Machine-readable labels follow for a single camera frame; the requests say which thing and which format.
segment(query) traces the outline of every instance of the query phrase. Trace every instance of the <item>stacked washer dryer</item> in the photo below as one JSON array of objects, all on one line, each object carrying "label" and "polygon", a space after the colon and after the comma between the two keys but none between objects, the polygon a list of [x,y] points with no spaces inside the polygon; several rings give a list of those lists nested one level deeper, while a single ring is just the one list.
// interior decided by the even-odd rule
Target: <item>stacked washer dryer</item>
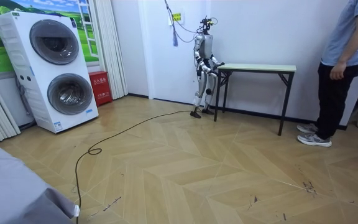
[{"label": "stacked washer dryer", "polygon": [[73,19],[8,12],[0,36],[40,127],[58,133],[98,116]]}]

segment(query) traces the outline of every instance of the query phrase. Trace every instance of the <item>sneaker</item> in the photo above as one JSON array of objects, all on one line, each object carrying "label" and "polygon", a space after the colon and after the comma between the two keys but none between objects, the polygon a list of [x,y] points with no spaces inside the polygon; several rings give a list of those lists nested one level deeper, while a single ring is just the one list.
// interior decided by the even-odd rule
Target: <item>sneaker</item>
[{"label": "sneaker", "polygon": [[316,134],[301,134],[298,135],[298,140],[308,146],[323,146],[330,147],[333,145],[331,138],[321,139]]},{"label": "sneaker", "polygon": [[299,124],[296,128],[306,134],[314,134],[318,131],[318,128],[314,124]]}]

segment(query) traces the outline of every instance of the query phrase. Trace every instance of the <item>hand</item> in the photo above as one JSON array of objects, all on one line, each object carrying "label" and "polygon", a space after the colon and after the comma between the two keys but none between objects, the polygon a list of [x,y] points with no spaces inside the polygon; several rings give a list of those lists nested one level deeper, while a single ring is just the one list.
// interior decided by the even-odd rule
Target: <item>hand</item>
[{"label": "hand", "polygon": [[332,80],[341,80],[343,79],[346,69],[346,62],[338,62],[334,68],[331,70],[331,73],[329,74],[330,79]]}]

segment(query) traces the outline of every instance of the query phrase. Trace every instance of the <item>green field picture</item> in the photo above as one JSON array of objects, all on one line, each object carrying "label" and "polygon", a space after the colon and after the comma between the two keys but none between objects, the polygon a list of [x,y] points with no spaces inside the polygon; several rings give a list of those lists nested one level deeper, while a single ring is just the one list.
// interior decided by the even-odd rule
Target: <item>green field picture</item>
[{"label": "green field picture", "polygon": [[[79,13],[77,0],[59,0],[59,1],[41,1],[41,0],[0,0],[0,14],[7,13],[9,11],[20,10],[24,12],[34,12],[42,14],[59,13],[63,16],[73,18],[77,24],[78,35],[80,36],[81,46],[84,52],[86,62],[98,61],[97,57],[91,56],[90,49],[85,34],[85,27],[81,21],[81,14]],[[89,21],[88,9],[83,8],[85,21]],[[94,38],[93,30],[91,26],[86,26],[89,38]],[[96,43],[91,42],[92,53],[96,54]],[[4,44],[0,38],[0,72],[12,72],[13,67],[7,52],[4,48]]]}]

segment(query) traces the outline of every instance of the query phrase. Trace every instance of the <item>robot leg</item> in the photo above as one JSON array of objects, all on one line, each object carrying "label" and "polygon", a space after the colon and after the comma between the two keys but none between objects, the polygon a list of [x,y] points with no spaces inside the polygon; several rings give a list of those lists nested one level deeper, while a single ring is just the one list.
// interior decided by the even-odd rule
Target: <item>robot leg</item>
[{"label": "robot leg", "polygon": [[203,109],[203,113],[206,114],[214,114],[212,111],[209,110],[209,106],[211,105],[212,98],[214,95],[215,87],[217,82],[217,76],[213,72],[208,74],[208,87],[205,91],[205,107]]},{"label": "robot leg", "polygon": [[193,111],[190,112],[190,115],[195,118],[201,118],[201,116],[197,113],[197,109],[200,106],[206,88],[207,74],[201,69],[199,69],[197,71],[197,79],[198,79],[198,91],[196,92],[196,95],[194,97],[193,100],[194,108]]}]

